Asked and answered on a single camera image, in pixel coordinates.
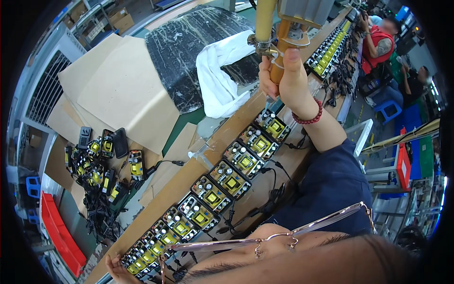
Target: person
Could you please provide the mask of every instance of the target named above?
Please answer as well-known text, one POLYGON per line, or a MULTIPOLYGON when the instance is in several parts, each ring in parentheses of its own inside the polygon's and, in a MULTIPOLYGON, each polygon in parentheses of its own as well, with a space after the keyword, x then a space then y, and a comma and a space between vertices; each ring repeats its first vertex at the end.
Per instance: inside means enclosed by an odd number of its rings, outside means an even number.
POLYGON ((385 62, 394 51, 394 35, 402 32, 401 24, 395 18, 385 18, 380 25, 369 28, 368 15, 360 14, 360 25, 366 32, 363 40, 362 70, 369 74, 377 64, 385 62))
MULTIPOLYGON (((279 88, 270 80, 270 67, 269 59, 263 56, 260 89, 274 99, 280 94, 282 102, 301 120, 317 117, 319 105, 308 90, 299 50, 285 51, 279 88)), ((355 144, 336 119, 322 110, 317 122, 303 127, 319 152, 299 187, 304 194, 293 205, 278 210, 248 238, 267 238, 304 224, 310 226, 360 201, 372 205, 367 180, 353 156, 355 144)), ((255 257, 256 244, 215 254, 199 261, 177 283, 400 283, 413 265, 413 258, 403 249, 371 234, 364 210, 296 238, 293 250, 288 247, 292 241, 289 236, 261 243, 264 254, 259 259, 255 257)), ((106 257, 110 275, 120 284, 139 284, 119 258, 106 257)))
POLYGON ((366 103, 371 107, 375 107, 387 100, 393 100, 401 108, 407 108, 416 101, 423 94, 424 86, 428 83, 429 70, 426 66, 422 66, 416 72, 410 69, 408 65, 403 64, 400 71, 404 77, 402 83, 398 84, 395 79, 392 79, 379 93, 373 97, 365 97, 366 103))

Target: eyeglass frame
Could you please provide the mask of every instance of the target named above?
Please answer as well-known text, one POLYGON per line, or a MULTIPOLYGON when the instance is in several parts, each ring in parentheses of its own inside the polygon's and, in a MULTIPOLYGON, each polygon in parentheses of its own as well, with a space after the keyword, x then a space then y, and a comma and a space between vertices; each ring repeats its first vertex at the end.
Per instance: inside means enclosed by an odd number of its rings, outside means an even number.
POLYGON ((263 255, 263 251, 260 251, 261 243, 271 240, 272 238, 278 236, 289 236, 292 238, 294 242, 288 244, 288 249, 293 251, 298 244, 298 239, 294 237, 296 234, 303 234, 314 231, 316 229, 320 229, 331 225, 337 221, 340 221, 361 209, 361 207, 365 207, 366 215, 369 217, 370 226, 374 234, 377 234, 376 229, 374 228, 374 221, 372 217, 372 208, 368 208, 367 205, 361 201, 345 207, 339 211, 336 211, 326 217, 318 219, 317 221, 311 222, 309 224, 303 225, 288 233, 276 233, 272 234, 271 236, 264 238, 264 239, 233 239, 233 240, 222 240, 222 241, 211 241, 211 242, 199 242, 199 243, 183 243, 183 244, 167 244, 163 250, 163 253, 159 256, 159 265, 161 266, 161 277, 162 277, 162 284, 164 284, 164 266, 165 262, 167 261, 167 256, 165 256, 165 251, 173 250, 173 251, 215 251, 215 250, 227 250, 227 249, 237 249, 241 247, 245 247, 251 244, 258 244, 258 246, 254 250, 254 254, 256 259, 260 259, 263 255), (213 246, 222 246, 223 248, 213 248, 213 246))

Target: hand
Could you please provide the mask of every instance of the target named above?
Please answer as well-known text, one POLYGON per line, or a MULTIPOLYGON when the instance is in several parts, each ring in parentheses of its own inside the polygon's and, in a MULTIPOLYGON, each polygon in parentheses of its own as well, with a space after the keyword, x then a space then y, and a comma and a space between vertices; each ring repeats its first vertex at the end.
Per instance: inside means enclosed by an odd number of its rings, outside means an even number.
POLYGON ((137 279, 134 275, 130 274, 126 268, 120 262, 121 255, 115 256, 114 259, 110 259, 110 255, 106 255, 106 267, 110 276, 118 284, 143 284, 142 281, 137 279))
POLYGON ((270 79, 271 62, 268 57, 262 56, 259 86, 265 95, 274 100, 280 94, 282 102, 300 119, 311 120, 318 114, 318 105, 308 91, 306 71, 301 65, 300 51, 287 49, 284 53, 284 75, 278 88, 270 79))
POLYGON ((361 28, 363 29, 363 31, 369 31, 369 22, 368 22, 368 19, 369 19, 369 15, 367 13, 364 13, 364 18, 362 17, 361 13, 360 13, 360 24, 361 24, 361 28))

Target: white cloth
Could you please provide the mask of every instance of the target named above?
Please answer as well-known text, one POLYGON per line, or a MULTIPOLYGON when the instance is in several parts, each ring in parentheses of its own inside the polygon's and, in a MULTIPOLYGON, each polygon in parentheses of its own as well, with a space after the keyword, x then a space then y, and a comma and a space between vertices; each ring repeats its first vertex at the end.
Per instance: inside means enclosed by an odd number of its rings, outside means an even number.
POLYGON ((247 30, 232 35, 205 46, 197 55, 197 76, 207 116, 230 117, 249 99, 249 91, 237 94, 237 84, 221 70, 221 66, 254 53, 255 48, 247 44, 247 37, 252 33, 247 30))

